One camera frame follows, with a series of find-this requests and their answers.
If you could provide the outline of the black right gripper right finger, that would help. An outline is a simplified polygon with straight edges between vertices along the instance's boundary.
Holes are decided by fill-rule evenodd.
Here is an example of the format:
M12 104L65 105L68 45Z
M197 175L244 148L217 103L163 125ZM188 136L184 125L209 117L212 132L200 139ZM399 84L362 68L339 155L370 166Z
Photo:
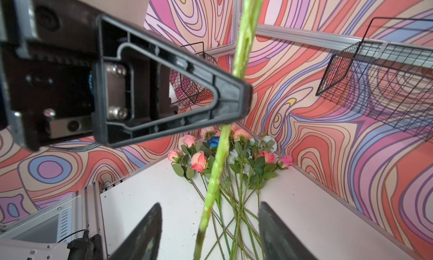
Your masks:
M283 220L266 203L258 209L259 234L267 260L316 260Z

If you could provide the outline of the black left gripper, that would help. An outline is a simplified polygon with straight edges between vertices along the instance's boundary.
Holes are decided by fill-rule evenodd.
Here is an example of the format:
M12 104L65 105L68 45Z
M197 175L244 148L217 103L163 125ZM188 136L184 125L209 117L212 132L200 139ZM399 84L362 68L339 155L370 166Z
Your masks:
M99 14L79 0L1 0L1 127L16 144L91 134Z

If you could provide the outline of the blue artificial rose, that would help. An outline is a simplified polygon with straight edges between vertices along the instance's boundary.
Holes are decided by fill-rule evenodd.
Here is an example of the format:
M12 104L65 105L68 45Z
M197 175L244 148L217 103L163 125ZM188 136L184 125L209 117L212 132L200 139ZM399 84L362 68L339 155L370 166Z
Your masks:
M211 148L217 148L219 146L220 137L212 137L211 139L207 140L207 143L209 147Z

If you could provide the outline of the pile of artificial flowers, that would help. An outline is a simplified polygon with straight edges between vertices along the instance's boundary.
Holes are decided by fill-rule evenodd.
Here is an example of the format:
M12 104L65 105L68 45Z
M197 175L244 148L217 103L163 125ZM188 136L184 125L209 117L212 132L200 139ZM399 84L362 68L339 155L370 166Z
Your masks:
M209 147L207 140L220 137L221 129L201 129L199 138L183 136L178 140L178 148L168 153L174 173L191 184L203 201L218 148ZM229 144L208 227L213 228L214 245L224 260L263 260L265 253L255 226L258 215L247 204L253 196L260 202L267 182L276 178L279 171L289 169L293 158L277 155L277 143L267 134L254 137L236 124L231 125Z

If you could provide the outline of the cream artificial flower stem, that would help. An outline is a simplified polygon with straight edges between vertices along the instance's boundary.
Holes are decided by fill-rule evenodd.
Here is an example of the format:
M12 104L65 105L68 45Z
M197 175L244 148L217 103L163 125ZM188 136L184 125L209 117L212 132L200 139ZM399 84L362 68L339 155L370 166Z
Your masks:
M239 34L232 69L232 75L239 78L240 80L243 80L245 78L246 69L249 63L249 56L253 45L253 38L256 35L263 2L264 0L244 0L243 12L239 26ZM223 124L221 129L220 142L216 150L216 158L212 166L211 178L209 180L208 189L204 201L204 209L198 227L195 250L193 254L193 258L195 260L199 260L202 255L206 230L209 225L209 221L212 216L213 206L219 192L223 165L229 154L230 132L231 124Z

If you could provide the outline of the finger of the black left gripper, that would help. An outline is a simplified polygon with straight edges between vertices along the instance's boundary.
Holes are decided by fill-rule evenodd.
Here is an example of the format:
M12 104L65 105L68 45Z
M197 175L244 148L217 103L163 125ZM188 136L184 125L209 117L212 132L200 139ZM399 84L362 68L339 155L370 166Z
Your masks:
M102 14L96 19L98 59L92 71L96 142L110 148L243 119L250 84L154 33ZM210 104L180 113L171 105L176 71L213 94Z

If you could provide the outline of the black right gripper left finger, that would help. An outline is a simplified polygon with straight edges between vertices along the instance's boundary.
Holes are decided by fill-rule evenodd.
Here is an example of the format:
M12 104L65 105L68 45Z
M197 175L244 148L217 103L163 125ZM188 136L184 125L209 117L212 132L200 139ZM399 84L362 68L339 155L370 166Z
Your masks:
M162 208L156 203L109 259L156 260L161 235Z

